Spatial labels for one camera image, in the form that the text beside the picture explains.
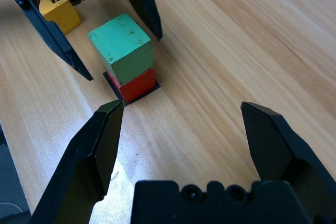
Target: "black metal bracket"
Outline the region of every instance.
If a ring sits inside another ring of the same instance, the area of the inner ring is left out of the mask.
[[[129,0],[138,16],[158,38],[162,38],[162,27],[155,0]]]
[[[174,181],[135,184],[131,224],[312,224],[290,185],[283,181],[254,182],[246,192],[209,182],[206,192]]]
[[[46,21],[39,11],[40,0],[15,0],[48,47],[88,80],[87,68],[55,22]]]
[[[73,137],[30,224],[89,223],[109,188],[123,109],[120,101],[102,105]]]
[[[336,217],[336,182],[284,117],[251,102],[241,104],[248,146],[261,180],[285,180],[306,213]]]

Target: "wooden table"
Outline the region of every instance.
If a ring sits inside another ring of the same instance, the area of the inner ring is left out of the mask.
[[[128,223],[140,179],[210,180],[249,190],[242,101],[281,113],[336,178],[336,0],[156,0],[156,42],[128,0],[89,0],[67,37],[89,82],[45,45],[14,0],[0,1],[0,121],[31,211],[67,144],[116,99],[87,33],[129,13],[153,38],[161,89],[125,108],[109,194],[91,223]]]

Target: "cable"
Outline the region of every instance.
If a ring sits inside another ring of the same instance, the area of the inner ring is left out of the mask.
[[[16,204],[13,204],[13,203],[8,203],[8,202],[0,202],[0,205],[9,205],[9,206],[13,206],[13,207],[16,207],[17,209],[20,210],[20,212],[23,212],[23,210],[21,209],[21,207],[19,207],[18,205]]]

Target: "wooden block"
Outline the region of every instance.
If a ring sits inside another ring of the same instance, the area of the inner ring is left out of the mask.
[[[39,10],[45,20],[54,21],[64,34],[81,23],[69,0],[60,0],[55,3],[51,0],[41,0]]]
[[[155,87],[155,74],[153,68],[147,70],[145,73],[123,86],[118,83],[109,71],[107,71],[107,73],[122,95],[124,101],[127,103],[133,101]]]
[[[154,65],[151,39],[127,14],[89,32],[89,38],[122,86]]]

